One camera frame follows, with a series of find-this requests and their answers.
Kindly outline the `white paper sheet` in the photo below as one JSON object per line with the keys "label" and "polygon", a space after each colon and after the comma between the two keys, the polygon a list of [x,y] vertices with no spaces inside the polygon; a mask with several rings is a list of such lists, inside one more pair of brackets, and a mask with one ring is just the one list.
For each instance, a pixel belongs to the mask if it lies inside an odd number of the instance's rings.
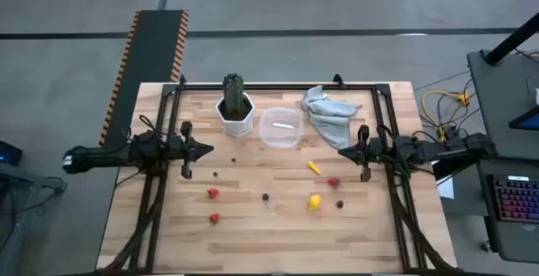
{"label": "white paper sheet", "polygon": [[455,192],[453,186],[453,176],[448,175],[436,181],[439,196],[443,199],[454,199]]}

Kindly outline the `black blue-lit device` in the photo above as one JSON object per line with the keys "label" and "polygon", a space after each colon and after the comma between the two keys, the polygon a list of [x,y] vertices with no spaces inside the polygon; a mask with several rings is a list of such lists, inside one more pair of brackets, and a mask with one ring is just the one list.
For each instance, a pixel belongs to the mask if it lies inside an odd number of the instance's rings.
{"label": "black blue-lit device", "polygon": [[22,158],[23,151],[16,146],[0,141],[0,162],[17,167]]}

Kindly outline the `black aluminium table frame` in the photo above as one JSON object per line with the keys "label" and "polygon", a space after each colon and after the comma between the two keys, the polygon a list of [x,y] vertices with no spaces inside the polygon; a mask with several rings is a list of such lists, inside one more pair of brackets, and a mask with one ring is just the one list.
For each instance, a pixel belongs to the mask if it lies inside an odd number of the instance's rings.
{"label": "black aluminium table frame", "polygon": [[[258,134],[262,113],[272,107],[301,110],[304,89],[322,82],[247,84],[255,105],[253,130],[243,137],[225,133],[216,111],[221,83],[188,83],[181,92],[177,126],[193,123],[194,138],[215,150],[181,177],[182,162],[171,162],[157,223],[153,261],[145,273],[399,273],[403,271],[384,166],[372,164],[372,178],[338,155],[303,122],[292,148],[267,146]],[[313,162],[321,171],[314,173]],[[332,188],[330,178],[339,178]],[[145,179],[137,175],[115,190],[96,268],[107,268],[134,232]],[[219,190],[215,199],[210,188]],[[420,228],[451,265],[456,257],[435,180],[417,172],[411,188]],[[269,195],[266,207],[262,194]],[[311,194],[320,210],[310,211]],[[336,203],[342,200],[344,207]],[[220,222],[209,217],[220,214]]]}

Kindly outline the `grey desk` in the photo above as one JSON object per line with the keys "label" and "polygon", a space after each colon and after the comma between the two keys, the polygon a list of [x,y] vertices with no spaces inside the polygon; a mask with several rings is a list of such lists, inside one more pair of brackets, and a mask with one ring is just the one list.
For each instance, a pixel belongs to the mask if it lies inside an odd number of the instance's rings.
{"label": "grey desk", "polygon": [[539,131],[509,127],[511,120],[539,106],[539,64],[510,55],[491,66],[480,53],[468,54],[467,61],[486,133],[498,151],[496,157],[477,165],[488,212],[489,242],[506,261],[539,263],[539,223],[498,220],[487,183],[492,174],[539,177]]}

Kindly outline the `green cactus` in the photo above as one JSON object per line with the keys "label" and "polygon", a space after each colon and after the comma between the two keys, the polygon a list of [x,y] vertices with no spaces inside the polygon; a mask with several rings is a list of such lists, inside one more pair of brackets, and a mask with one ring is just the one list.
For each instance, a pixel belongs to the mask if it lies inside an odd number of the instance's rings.
{"label": "green cactus", "polygon": [[245,115],[246,104],[243,99],[243,78],[230,73],[223,80],[224,104],[230,119],[240,119]]}

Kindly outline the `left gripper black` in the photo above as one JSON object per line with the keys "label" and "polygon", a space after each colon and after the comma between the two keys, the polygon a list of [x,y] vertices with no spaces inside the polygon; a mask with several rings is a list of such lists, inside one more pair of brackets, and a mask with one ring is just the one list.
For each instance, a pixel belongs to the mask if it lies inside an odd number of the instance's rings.
{"label": "left gripper black", "polygon": [[201,158],[214,150],[214,146],[198,142],[193,138],[192,130],[192,123],[185,121],[180,127],[180,135],[172,134],[168,141],[168,158],[183,161],[181,176],[185,179],[192,178],[190,164],[193,158]]}

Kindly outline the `keyboard with red backlight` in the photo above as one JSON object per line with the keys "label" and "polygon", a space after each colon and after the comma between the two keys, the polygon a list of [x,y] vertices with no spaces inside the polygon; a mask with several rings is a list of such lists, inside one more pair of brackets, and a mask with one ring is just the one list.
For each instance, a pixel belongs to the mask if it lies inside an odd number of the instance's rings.
{"label": "keyboard with red backlight", "polygon": [[498,220],[539,223],[539,177],[492,174],[487,183]]}

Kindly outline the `grey metal stand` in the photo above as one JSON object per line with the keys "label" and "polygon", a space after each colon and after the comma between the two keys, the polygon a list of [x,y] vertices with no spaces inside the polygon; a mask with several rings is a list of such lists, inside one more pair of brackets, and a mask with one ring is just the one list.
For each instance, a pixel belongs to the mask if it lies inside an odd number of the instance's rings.
{"label": "grey metal stand", "polygon": [[66,189],[61,178],[41,177],[0,162],[0,276],[16,270],[34,210]]}

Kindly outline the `black pole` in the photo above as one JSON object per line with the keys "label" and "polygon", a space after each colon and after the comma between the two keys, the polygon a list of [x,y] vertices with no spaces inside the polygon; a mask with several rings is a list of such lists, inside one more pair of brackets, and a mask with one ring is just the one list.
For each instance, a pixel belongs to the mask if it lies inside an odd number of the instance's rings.
{"label": "black pole", "polygon": [[537,31],[539,31],[539,13],[527,20],[494,49],[484,54],[484,61],[491,66],[499,64],[511,51],[531,38]]}

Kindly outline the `grey cloth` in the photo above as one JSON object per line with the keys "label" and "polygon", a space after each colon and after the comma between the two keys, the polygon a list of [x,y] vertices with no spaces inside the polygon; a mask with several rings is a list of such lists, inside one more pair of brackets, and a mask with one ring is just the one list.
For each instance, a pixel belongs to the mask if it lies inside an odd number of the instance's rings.
{"label": "grey cloth", "polygon": [[302,99],[302,109],[312,126],[338,150],[350,146],[350,119],[360,108],[361,105],[329,99],[322,85],[309,88]]}

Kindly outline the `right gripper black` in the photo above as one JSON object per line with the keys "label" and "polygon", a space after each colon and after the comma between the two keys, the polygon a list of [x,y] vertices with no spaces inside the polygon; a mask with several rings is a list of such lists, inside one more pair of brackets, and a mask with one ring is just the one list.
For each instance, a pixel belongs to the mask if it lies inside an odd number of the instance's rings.
{"label": "right gripper black", "polygon": [[359,142],[353,146],[338,150],[340,156],[352,162],[357,162],[358,165],[362,166],[362,172],[360,174],[361,182],[368,182],[371,179],[369,163],[379,162],[381,160],[380,156],[388,153],[387,137],[393,138],[393,133],[385,125],[378,125],[376,132],[378,137],[371,139],[369,126],[361,125],[357,133]]}

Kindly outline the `black hazard-striped floor mat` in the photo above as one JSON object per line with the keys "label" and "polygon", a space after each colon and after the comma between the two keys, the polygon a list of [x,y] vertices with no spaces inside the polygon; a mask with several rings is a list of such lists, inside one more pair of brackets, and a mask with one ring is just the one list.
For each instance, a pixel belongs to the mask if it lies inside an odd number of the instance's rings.
{"label": "black hazard-striped floor mat", "polygon": [[120,146],[131,124],[140,84],[180,82],[189,24],[186,10],[136,12],[116,75],[99,146]]}

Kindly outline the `white hexagonal plant pot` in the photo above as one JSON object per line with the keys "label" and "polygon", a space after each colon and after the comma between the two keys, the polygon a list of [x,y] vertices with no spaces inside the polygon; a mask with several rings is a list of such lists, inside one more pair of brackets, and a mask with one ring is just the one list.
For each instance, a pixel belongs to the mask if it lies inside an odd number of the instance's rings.
{"label": "white hexagonal plant pot", "polygon": [[247,134],[253,128],[253,117],[255,114],[255,106],[247,93],[243,93],[243,99],[247,102],[248,112],[241,120],[228,120],[224,117],[222,105],[224,98],[221,97],[216,104],[216,111],[222,122],[223,130],[229,135],[236,137]]}

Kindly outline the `black stand base bar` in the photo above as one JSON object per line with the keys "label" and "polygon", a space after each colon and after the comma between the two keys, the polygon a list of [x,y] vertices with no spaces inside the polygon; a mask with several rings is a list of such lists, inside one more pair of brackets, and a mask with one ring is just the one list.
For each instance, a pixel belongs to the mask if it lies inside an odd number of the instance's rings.
{"label": "black stand base bar", "polygon": [[432,165],[435,174],[435,179],[439,180],[449,175],[455,175],[460,171],[470,167],[472,164],[477,163],[481,157],[479,156],[465,156],[444,158]]}

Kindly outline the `tablet with blue screen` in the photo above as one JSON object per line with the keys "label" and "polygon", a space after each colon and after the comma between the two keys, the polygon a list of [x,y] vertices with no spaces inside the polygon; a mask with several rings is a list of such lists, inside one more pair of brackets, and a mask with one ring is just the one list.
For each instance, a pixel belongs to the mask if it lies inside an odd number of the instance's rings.
{"label": "tablet with blue screen", "polygon": [[509,122],[511,129],[539,131],[539,106]]}

